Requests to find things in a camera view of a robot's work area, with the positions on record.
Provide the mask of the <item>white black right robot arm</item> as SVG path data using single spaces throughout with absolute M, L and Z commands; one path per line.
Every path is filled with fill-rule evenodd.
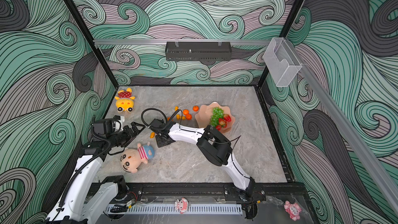
M 149 111 L 159 112 L 163 119 L 154 119 L 151 123 L 147 123 L 144 115 Z M 211 125 L 205 128 L 192 128 L 173 121 L 177 113 L 178 111 L 175 111 L 168 119 L 161 110 L 147 108 L 141 113 L 141 121 L 155 133 L 159 148 L 174 142 L 195 145 L 211 164 L 221 167 L 229 175 L 241 200 L 251 201 L 256 182 L 238 163 L 234 147 L 231 145 L 232 141 Z

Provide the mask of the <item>green grape bunch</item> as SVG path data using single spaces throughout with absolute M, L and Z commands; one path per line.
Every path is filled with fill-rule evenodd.
M 219 118 L 223 118 L 224 111 L 220 107 L 214 107 L 212 109 L 212 115 L 210 117 L 210 125 L 216 127 L 219 125 Z

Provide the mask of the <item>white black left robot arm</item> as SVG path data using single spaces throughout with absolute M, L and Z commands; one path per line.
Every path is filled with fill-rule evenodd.
M 95 224 L 113 199 L 127 195 L 123 176 L 112 176 L 86 201 L 95 175 L 111 155 L 110 151 L 114 147 L 126 148 L 145 129 L 143 124 L 124 125 L 124 121 L 123 116 L 92 119 L 91 141 L 79 152 L 75 170 L 59 201 L 45 218 L 46 224 Z

